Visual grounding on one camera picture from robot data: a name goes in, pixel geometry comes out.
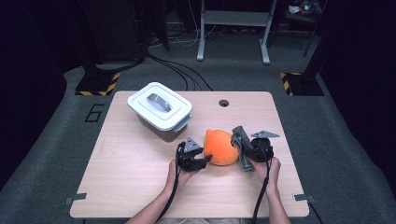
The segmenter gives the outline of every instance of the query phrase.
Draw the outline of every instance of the table hole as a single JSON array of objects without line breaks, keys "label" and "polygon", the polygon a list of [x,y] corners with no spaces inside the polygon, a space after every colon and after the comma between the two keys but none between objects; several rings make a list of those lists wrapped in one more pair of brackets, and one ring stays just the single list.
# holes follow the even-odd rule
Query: table hole
[{"label": "table hole", "polygon": [[220,100],[219,105],[222,107],[227,107],[230,103],[227,100]]}]

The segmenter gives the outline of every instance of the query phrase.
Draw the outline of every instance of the person's right hand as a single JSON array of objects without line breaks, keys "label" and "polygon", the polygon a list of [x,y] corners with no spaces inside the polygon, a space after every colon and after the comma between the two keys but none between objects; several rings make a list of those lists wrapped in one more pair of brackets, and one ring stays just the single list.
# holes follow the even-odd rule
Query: person's right hand
[{"label": "person's right hand", "polygon": [[[253,164],[254,169],[256,170],[257,177],[263,183],[265,177],[267,177],[267,164],[265,162],[258,162],[249,159],[250,162]],[[280,170],[280,161],[277,157],[273,157],[272,161],[268,161],[268,164],[271,166],[269,180],[268,180],[268,187],[275,187],[277,188],[277,180],[279,177],[279,170]]]}]

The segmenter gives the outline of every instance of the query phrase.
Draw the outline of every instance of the person's left hand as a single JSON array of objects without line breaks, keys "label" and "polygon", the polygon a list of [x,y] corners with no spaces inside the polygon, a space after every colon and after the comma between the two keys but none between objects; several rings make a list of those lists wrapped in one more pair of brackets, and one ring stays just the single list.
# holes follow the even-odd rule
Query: person's left hand
[{"label": "person's left hand", "polygon": [[[186,172],[181,170],[180,175],[178,176],[177,189],[183,188],[187,184],[189,179],[198,172],[199,170],[191,171],[191,172]],[[165,184],[166,189],[170,189],[170,190],[173,189],[173,186],[175,184],[175,178],[176,178],[176,161],[171,160],[169,162],[168,177],[166,178],[166,184]]]}]

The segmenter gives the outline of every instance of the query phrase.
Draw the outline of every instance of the dark background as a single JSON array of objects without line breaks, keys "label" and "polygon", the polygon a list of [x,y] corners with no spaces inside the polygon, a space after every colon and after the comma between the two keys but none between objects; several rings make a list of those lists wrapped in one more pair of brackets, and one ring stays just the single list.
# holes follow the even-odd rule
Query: dark background
[{"label": "dark background", "polygon": [[[122,3],[130,6],[131,2]],[[166,4],[185,8],[177,2]],[[191,2],[197,6],[193,10],[199,11],[199,1]],[[396,195],[394,5],[390,1],[379,1],[374,6],[355,0],[331,1],[321,25],[322,37],[331,38],[323,38],[327,39],[327,48],[318,50],[326,56],[319,73],[332,98],[350,131],[384,172]],[[106,55],[98,45],[96,32],[101,27],[92,30],[77,0],[7,0],[1,1],[0,10],[2,188],[62,101],[64,73],[83,62],[103,63]],[[125,42],[119,35],[103,38],[125,46],[132,43],[131,52],[118,52],[116,46],[107,52],[107,58],[120,56],[118,59],[129,61],[144,53],[145,32],[151,29],[152,14],[140,16],[140,23],[131,18],[117,21],[135,41]],[[133,28],[122,26],[124,22]]]}]

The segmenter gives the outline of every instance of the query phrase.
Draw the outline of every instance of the white plastic container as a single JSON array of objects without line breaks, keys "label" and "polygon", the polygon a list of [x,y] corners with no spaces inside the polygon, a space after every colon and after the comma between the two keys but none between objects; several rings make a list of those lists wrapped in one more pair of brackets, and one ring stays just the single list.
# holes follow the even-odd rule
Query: white plastic container
[{"label": "white plastic container", "polygon": [[151,82],[130,96],[128,105],[165,142],[174,141],[191,120],[191,103],[159,82]]}]

